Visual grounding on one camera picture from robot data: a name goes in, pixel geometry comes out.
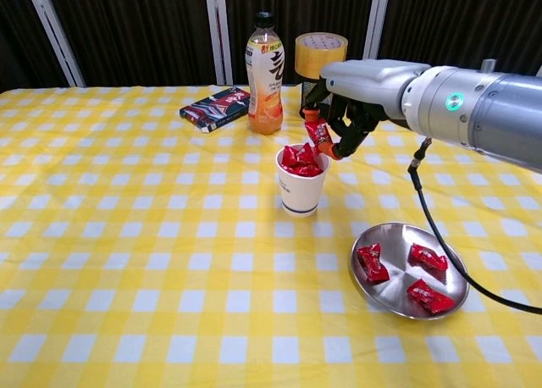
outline white paper cup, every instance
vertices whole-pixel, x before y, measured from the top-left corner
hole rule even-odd
[[[303,145],[294,144],[290,145],[290,147],[300,150]],[[316,212],[316,208],[318,207],[318,200],[322,194],[325,175],[329,169],[329,157],[320,153],[316,157],[316,162],[323,172],[312,178],[306,178],[293,175],[280,166],[283,152],[284,148],[277,153],[275,159],[275,163],[277,163],[277,167],[279,168],[279,188],[282,207],[291,216],[310,216]]]

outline red candy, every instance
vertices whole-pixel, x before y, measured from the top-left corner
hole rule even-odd
[[[439,257],[437,253],[430,248],[412,244],[410,253],[416,261],[427,265],[431,269],[437,269],[441,272],[445,272],[448,269],[446,257],[444,255]]]
[[[306,121],[305,128],[307,128],[308,135],[311,137],[311,140],[314,142],[314,146],[317,149],[318,145],[324,142],[333,143],[324,119]]]
[[[293,175],[305,177],[313,177],[323,172],[318,167],[314,158],[314,151],[308,142],[299,151],[295,148],[285,146],[280,166]]]
[[[390,279],[388,270],[380,262],[380,244],[360,247],[356,250],[356,254],[369,282],[376,284]]]
[[[453,299],[434,291],[423,280],[410,285],[406,293],[431,314],[446,312],[456,305]]]

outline roll of tape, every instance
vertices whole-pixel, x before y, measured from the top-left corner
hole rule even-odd
[[[296,38],[296,73],[318,79],[320,70],[331,62],[346,59],[348,40],[327,32],[309,32]]]

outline metal plate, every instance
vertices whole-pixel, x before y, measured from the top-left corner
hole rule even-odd
[[[380,261],[388,269],[390,280],[378,285],[368,282],[365,271],[359,263],[355,251],[359,247],[370,246],[379,242],[381,247]],[[354,243],[351,251],[351,275],[359,287],[372,299],[391,312],[411,319],[441,319],[454,313],[467,299],[469,285],[448,260],[445,276],[431,273],[409,260],[412,243],[431,248],[438,255],[445,255],[436,237],[425,230],[403,223],[376,225],[365,230]],[[450,247],[466,270],[465,264]],[[448,312],[430,315],[408,295],[407,289],[416,280],[422,278],[431,288],[451,297],[456,306]]]

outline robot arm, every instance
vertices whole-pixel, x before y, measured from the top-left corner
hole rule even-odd
[[[307,106],[333,93],[324,119],[341,137],[337,158],[354,153],[379,121],[542,172],[542,79],[395,60],[332,63]]]

